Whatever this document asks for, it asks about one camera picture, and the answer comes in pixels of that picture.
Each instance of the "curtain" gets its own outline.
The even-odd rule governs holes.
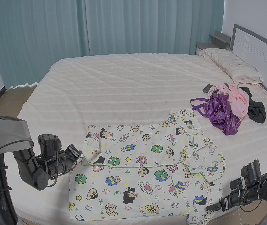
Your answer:
[[[195,54],[221,31],[224,0],[0,0],[5,86],[39,82],[62,58]]]

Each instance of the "green cartoon character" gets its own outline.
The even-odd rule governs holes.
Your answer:
[[[151,151],[153,151],[155,153],[161,153],[163,151],[163,146],[158,145],[158,144],[153,145],[151,148],[152,148]]]
[[[161,171],[156,171],[154,173],[154,176],[155,176],[155,179],[158,180],[159,182],[164,182],[168,179],[168,174],[164,169]]]
[[[117,157],[110,157],[108,161],[109,161],[109,165],[116,166],[120,164],[121,160]]]
[[[75,182],[77,182],[78,184],[84,184],[87,182],[87,176],[83,174],[77,174],[75,176]]]

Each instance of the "star print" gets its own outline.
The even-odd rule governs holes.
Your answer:
[[[189,181],[184,183],[184,186],[187,187],[187,188],[189,187],[189,185],[191,185],[191,183]]]
[[[177,205],[178,205],[178,203],[170,204],[170,206],[172,206],[172,208],[177,208]]]
[[[91,208],[92,208],[92,207],[90,207],[89,205],[87,205],[87,206],[84,207],[84,208],[86,208],[85,211],[87,211],[87,210],[91,211]]]
[[[194,216],[192,217],[192,221],[193,221],[193,222],[196,222],[197,219],[198,219],[198,218],[196,217],[196,215],[194,215]]]
[[[105,194],[107,194],[107,193],[110,193],[111,191],[109,191],[108,188],[104,188],[103,192],[104,192]]]
[[[161,187],[160,185],[155,185],[155,188],[156,188],[157,190],[162,189],[162,187]]]

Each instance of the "pillowcase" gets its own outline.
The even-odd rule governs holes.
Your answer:
[[[238,58],[232,51],[219,48],[206,48],[197,52],[197,55],[215,62],[233,80],[239,83],[262,83],[264,80],[260,73],[251,65]]]

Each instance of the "yellow star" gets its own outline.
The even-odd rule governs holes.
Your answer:
[[[82,197],[79,195],[79,196],[76,196],[76,200],[81,200],[82,199]]]

